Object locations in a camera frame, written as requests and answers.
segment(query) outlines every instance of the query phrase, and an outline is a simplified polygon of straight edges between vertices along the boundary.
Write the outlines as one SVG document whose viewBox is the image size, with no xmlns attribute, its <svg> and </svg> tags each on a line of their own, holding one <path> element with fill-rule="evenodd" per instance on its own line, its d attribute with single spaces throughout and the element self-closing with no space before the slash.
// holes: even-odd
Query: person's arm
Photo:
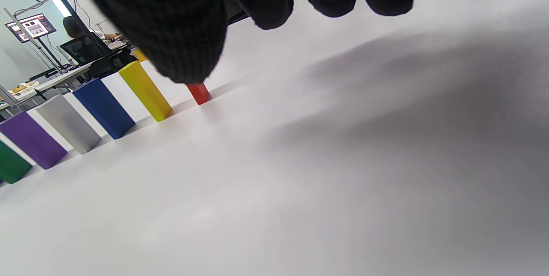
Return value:
<svg viewBox="0 0 549 276">
<path fill-rule="evenodd" d="M 105 39 L 108 39 L 108 40 L 110 40 L 110 41 L 112 41 L 112 42 L 115 41 L 114 39 L 115 39 L 117 36 L 118 36 L 118 35 L 116 35 L 116 34 L 107 34 L 107 33 L 105 33 Z"/>
</svg>

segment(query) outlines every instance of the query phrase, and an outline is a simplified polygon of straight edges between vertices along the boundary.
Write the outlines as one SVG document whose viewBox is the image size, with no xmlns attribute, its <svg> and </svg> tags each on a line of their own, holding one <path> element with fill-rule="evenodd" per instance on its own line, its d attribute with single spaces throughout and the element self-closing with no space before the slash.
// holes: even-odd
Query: blue block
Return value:
<svg viewBox="0 0 549 276">
<path fill-rule="evenodd" d="M 100 79 L 89 81 L 73 94 L 114 139 L 136 124 Z"/>
</svg>

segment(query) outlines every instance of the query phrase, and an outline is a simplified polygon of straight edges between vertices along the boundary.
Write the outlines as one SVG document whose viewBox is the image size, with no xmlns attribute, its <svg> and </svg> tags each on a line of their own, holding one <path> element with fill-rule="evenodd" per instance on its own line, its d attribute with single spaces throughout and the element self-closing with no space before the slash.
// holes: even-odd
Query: yellow block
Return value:
<svg viewBox="0 0 549 276">
<path fill-rule="evenodd" d="M 146 61 L 146 60 L 149 59 L 149 58 L 147 58 L 147 57 L 145 56 L 145 54 L 143 54 L 143 52 L 141 52 L 141 50 L 139 50 L 139 49 L 136 49 L 133 53 L 136 55 L 136 57 L 137 57 L 137 59 L 139 60 L 140 63 L 141 63 L 142 61 Z"/>
<path fill-rule="evenodd" d="M 118 73 L 157 122 L 167 118 L 172 110 L 170 104 L 138 61 L 129 63 Z"/>
</svg>

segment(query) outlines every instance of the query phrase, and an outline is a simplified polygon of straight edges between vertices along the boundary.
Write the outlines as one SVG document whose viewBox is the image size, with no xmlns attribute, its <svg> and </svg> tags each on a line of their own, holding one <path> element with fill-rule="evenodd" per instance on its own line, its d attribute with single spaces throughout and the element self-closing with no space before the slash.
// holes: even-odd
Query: fluorescent light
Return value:
<svg viewBox="0 0 549 276">
<path fill-rule="evenodd" d="M 63 18 L 70 17 L 69 10 L 67 9 L 67 7 L 65 7 L 65 5 L 63 5 L 63 2 L 61 0 L 52 0 L 52 1 L 53 1 L 53 4 L 55 4 L 55 7 L 57 7 L 59 12 L 61 12 L 61 14 L 63 15 Z"/>
</svg>

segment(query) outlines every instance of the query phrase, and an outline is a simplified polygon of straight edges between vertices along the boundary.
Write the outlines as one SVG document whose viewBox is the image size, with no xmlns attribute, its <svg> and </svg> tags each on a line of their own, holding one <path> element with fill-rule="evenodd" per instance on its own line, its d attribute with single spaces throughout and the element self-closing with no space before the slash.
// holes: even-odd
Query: desk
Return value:
<svg viewBox="0 0 549 276">
<path fill-rule="evenodd" d="M 116 51 L 116 50 L 120 50 L 120 49 L 123 49 L 125 47 L 127 47 L 128 45 L 127 44 L 120 44 L 120 45 L 117 45 L 115 47 L 112 48 L 112 51 Z M 56 88 L 56 87 L 59 87 L 60 85 L 63 85 L 65 83 L 67 83 L 68 81 L 71 81 L 71 80 L 74 80 L 75 77 L 78 77 L 79 75 L 82 75 L 83 73 L 85 73 L 86 71 L 88 71 L 90 69 L 90 67 L 92 66 L 93 63 L 95 63 L 96 61 L 93 61 L 91 63 L 87 63 L 85 65 L 82 65 L 74 70 L 71 70 L 67 73 L 64 73 L 62 75 L 60 75 L 59 77 L 55 77 L 43 84 L 40 84 L 40 86 L 36 89 L 38 92 L 40 93 L 43 93 L 51 88 Z"/>
<path fill-rule="evenodd" d="M 38 96 L 38 93 L 36 93 L 36 91 L 34 89 L 31 89 L 31 88 L 26 88 L 24 90 L 22 90 L 22 92 L 19 93 L 19 95 L 14 95 L 13 97 L 20 103 L 22 104 L 23 102 L 25 101 L 29 101 L 31 100 L 32 98 L 35 98 L 36 96 Z M 7 108 L 9 108 L 10 105 L 9 104 L 1 104 L 0 105 L 0 111 L 2 110 L 6 110 Z"/>
</svg>

